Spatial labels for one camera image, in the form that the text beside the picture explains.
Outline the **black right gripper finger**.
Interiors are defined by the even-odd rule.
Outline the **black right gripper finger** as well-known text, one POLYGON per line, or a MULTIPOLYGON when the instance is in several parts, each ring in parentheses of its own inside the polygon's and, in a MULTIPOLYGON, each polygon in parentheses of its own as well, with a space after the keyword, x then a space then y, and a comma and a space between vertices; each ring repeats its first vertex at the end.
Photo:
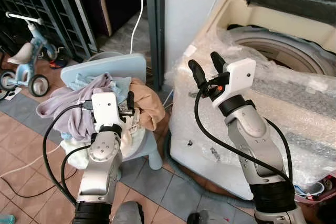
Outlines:
POLYGON ((192 75, 197 87, 202 89, 207 83, 205 72, 203 71, 202 67, 194 59, 190 59, 188 61, 188 67, 192 71, 192 75))
POLYGON ((217 74, 225 73, 225 71, 226 71, 226 68, 225 68, 226 61, 225 61, 225 59, 223 59, 221 57, 221 55, 216 51, 212 51, 211 54, 209 54, 209 56, 211 57, 211 61, 213 63, 213 66, 214 66, 215 70, 217 71, 217 74))

